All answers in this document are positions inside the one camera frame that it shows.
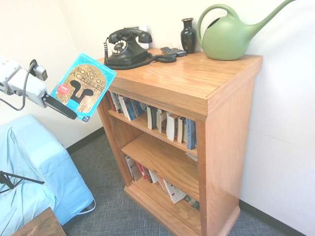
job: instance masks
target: watering can handle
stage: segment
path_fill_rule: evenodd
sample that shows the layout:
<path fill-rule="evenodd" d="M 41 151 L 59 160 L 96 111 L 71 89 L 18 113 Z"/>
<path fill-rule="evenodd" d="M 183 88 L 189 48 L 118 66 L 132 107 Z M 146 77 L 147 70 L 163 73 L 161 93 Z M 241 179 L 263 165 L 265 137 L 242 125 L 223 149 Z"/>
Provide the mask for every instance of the watering can handle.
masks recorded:
<path fill-rule="evenodd" d="M 220 9 L 223 9 L 223 10 L 226 10 L 227 11 L 227 16 L 229 17 L 232 17 L 232 18 L 235 18 L 235 19 L 239 19 L 238 15 L 236 14 L 236 12 L 231 8 L 229 7 L 228 5 L 225 5 L 225 4 L 215 4 L 215 5 L 212 5 L 210 7 L 208 7 L 200 16 L 199 18 L 199 21 L 198 21 L 198 24 L 197 24 L 197 38 L 198 38 L 198 42 L 200 44 L 200 46 L 202 47 L 202 39 L 201 39 L 201 23 L 202 23 L 202 20 L 203 18 L 206 16 L 206 14 L 213 10 L 213 9 L 217 9 L 217 8 L 220 8 Z"/>

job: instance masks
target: wooden bookshelf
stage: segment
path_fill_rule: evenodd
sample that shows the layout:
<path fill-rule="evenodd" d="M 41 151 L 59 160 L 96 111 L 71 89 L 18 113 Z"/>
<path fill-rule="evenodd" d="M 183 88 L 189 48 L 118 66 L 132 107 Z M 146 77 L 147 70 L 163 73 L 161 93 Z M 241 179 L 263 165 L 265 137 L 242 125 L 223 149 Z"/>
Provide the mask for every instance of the wooden bookshelf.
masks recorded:
<path fill-rule="evenodd" d="M 127 117 L 124 116 L 123 113 L 118 113 L 118 112 L 114 112 L 113 110 L 108 110 L 108 113 L 111 115 L 111 116 L 114 116 L 158 139 L 161 139 L 163 140 L 164 142 L 168 143 L 168 144 L 171 144 L 183 151 L 186 151 L 192 155 L 195 155 L 197 156 L 197 148 L 194 148 L 193 150 L 189 150 L 187 148 L 187 144 L 186 143 L 179 143 L 177 141 L 172 141 L 170 139 L 168 139 L 166 133 L 159 133 L 158 129 L 155 128 L 155 129 L 149 129 L 148 128 L 148 114 L 145 112 L 143 113 L 142 115 L 138 116 L 136 119 L 134 120 L 128 120 Z"/>
<path fill-rule="evenodd" d="M 150 49 L 153 55 L 160 49 Z M 147 114 L 129 121 L 98 106 L 107 138 L 125 182 L 125 192 L 177 236 L 227 236 L 238 206 L 254 79 L 261 56 L 211 60 L 203 52 L 117 70 L 109 90 L 196 121 L 198 149 L 147 127 Z M 185 152 L 198 156 L 198 165 Z M 159 184 L 132 180 L 125 156 L 160 175 L 200 202 L 173 204 Z"/>
<path fill-rule="evenodd" d="M 201 235 L 200 212 L 185 201 L 173 204 L 158 183 L 140 179 L 132 181 L 130 187 L 125 187 L 125 191 L 175 235 Z"/>
<path fill-rule="evenodd" d="M 182 150 L 143 133 L 122 152 L 199 201 L 198 167 Z"/>

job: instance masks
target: black telephone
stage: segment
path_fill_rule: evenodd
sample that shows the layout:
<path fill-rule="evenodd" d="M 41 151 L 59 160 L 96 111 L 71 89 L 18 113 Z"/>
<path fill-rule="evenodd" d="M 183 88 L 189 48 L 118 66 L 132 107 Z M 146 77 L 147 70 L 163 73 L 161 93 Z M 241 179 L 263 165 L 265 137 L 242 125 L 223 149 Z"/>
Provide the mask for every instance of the black telephone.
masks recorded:
<path fill-rule="evenodd" d="M 139 29 L 121 29 L 109 35 L 104 43 L 104 65 L 114 70 L 128 70 L 150 64 L 154 60 L 163 63 L 175 62 L 175 57 L 165 55 L 153 56 L 142 48 L 139 43 L 152 43 L 152 37 L 148 32 Z M 107 41 L 115 44 L 112 56 L 108 57 Z"/>

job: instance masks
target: black baseboard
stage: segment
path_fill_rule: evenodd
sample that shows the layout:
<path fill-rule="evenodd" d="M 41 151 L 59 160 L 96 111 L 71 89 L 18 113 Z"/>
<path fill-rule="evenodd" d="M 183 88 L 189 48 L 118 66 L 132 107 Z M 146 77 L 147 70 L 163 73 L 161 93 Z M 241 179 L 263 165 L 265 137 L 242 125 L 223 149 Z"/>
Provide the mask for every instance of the black baseboard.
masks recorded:
<path fill-rule="evenodd" d="M 73 153 L 80 150 L 81 148 L 83 148 L 84 146 L 89 144 L 90 142 L 92 142 L 95 139 L 102 136 L 103 134 L 105 134 L 105 130 L 103 127 L 101 127 L 100 129 L 94 131 L 92 134 L 89 134 L 88 136 L 84 137 L 83 139 L 77 141 L 75 144 L 73 144 L 67 148 L 69 155 L 72 155 Z"/>
<path fill-rule="evenodd" d="M 278 231 L 279 233 L 286 235 L 286 236 L 306 236 L 301 232 L 293 229 L 289 225 L 282 223 L 281 221 L 275 219 L 274 217 L 254 208 L 253 206 L 243 202 L 242 200 L 239 201 L 240 209 L 246 212 L 248 215 L 252 216 L 253 218 L 263 222 L 264 224 L 268 225 L 269 227 L 273 228 L 274 230 Z"/>

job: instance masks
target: blue cloth cover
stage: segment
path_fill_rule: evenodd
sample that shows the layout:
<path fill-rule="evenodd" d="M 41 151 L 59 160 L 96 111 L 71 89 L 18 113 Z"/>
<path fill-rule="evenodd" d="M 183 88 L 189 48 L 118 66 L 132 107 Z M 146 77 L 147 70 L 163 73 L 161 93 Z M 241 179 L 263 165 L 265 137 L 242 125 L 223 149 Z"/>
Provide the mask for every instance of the blue cloth cover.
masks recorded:
<path fill-rule="evenodd" d="M 63 225 L 93 201 L 66 149 L 32 115 L 0 127 L 0 171 L 45 182 L 23 180 L 0 194 L 0 236 L 11 235 L 48 207 Z M 7 188 L 0 184 L 0 192 Z"/>

